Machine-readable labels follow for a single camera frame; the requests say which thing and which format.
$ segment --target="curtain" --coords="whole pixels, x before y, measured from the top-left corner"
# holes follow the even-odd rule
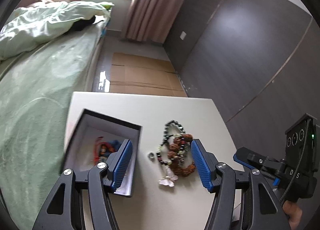
[[[163,43],[183,0],[132,0],[122,38]]]

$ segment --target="blue gripper pad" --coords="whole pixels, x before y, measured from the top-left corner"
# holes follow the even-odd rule
[[[121,186],[122,180],[124,178],[125,172],[127,171],[131,156],[132,156],[133,146],[132,142],[129,141],[127,146],[119,158],[119,161],[113,171],[111,188],[116,191],[117,188]]]
[[[196,141],[191,143],[191,154],[192,158],[195,161],[196,168],[198,170],[202,185],[210,192],[213,192],[213,185],[211,182],[211,171],[205,161],[205,158],[202,155],[200,148]]]

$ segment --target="hand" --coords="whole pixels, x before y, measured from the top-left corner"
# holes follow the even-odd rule
[[[289,225],[291,227],[291,230],[297,229],[301,216],[302,216],[302,210],[298,205],[291,201],[285,201],[283,206],[283,211],[290,216],[289,219]]]

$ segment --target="table top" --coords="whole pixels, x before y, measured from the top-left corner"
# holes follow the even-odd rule
[[[180,177],[175,186],[160,186],[165,176],[157,161],[150,161],[149,152],[156,152],[162,141],[164,124],[170,120],[181,123],[187,133],[199,138],[208,152],[233,169],[243,167],[233,161],[236,148],[215,104],[211,99],[148,96],[115,93],[74,92],[71,100],[65,148],[82,110],[141,125],[138,158],[135,166],[131,198],[109,195],[120,230],[203,230],[212,206],[214,194],[202,186],[197,172]],[[235,205],[241,202],[236,191]],[[84,198],[86,229],[90,209]]]

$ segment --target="wall socket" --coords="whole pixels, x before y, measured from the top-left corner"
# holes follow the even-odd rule
[[[184,38],[186,37],[186,33],[184,31],[182,31],[181,35],[180,35],[180,39],[184,40]]]

